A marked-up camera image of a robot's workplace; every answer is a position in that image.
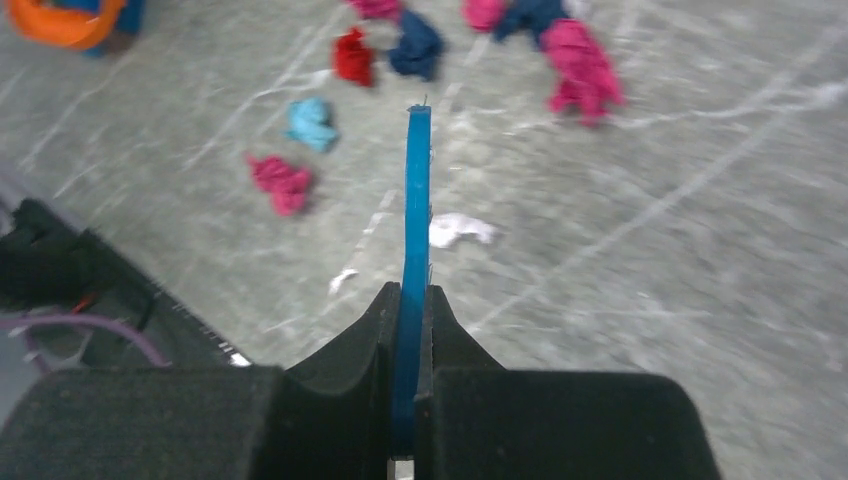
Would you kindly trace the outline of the blue hand brush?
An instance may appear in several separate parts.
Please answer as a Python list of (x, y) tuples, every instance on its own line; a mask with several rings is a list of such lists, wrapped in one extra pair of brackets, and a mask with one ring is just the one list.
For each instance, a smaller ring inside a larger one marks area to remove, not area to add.
[(413, 457), (414, 396), (429, 285), (431, 108), (408, 109), (405, 160), (404, 266), (397, 322), (391, 409), (391, 456)]

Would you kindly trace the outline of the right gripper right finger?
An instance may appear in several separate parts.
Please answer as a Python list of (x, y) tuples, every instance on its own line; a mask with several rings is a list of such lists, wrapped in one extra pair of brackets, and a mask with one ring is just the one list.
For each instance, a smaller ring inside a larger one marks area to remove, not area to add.
[(459, 323), (439, 286), (427, 289), (414, 396), (417, 479), (506, 479), (509, 372)]

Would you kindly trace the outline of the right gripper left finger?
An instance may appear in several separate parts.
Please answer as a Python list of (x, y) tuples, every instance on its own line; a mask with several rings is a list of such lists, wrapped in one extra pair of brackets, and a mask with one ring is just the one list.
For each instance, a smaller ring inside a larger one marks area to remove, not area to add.
[(386, 479), (390, 390), (401, 288), (386, 283), (362, 316), (274, 374), (254, 479)]

